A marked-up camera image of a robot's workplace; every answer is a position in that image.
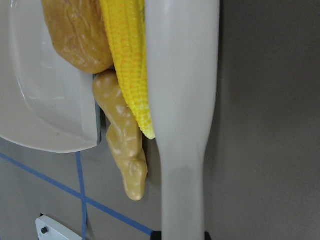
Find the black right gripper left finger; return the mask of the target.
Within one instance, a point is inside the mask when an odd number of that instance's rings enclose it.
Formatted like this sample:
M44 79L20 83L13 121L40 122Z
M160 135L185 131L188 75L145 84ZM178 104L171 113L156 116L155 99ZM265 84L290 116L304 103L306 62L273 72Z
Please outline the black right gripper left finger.
M150 235L150 240L162 240L162 232L152 231Z

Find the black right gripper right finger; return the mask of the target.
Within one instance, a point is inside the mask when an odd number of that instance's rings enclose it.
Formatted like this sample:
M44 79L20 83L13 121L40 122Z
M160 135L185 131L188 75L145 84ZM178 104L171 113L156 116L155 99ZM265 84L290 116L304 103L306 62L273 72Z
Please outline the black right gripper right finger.
M210 233L208 231L204 233L204 237L205 237L205 240L212 240Z

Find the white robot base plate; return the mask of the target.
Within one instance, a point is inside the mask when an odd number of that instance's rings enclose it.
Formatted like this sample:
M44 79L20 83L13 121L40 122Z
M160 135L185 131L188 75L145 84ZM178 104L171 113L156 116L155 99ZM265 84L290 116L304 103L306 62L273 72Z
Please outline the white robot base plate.
M37 218L35 226L39 240L82 240L78 234L46 215Z

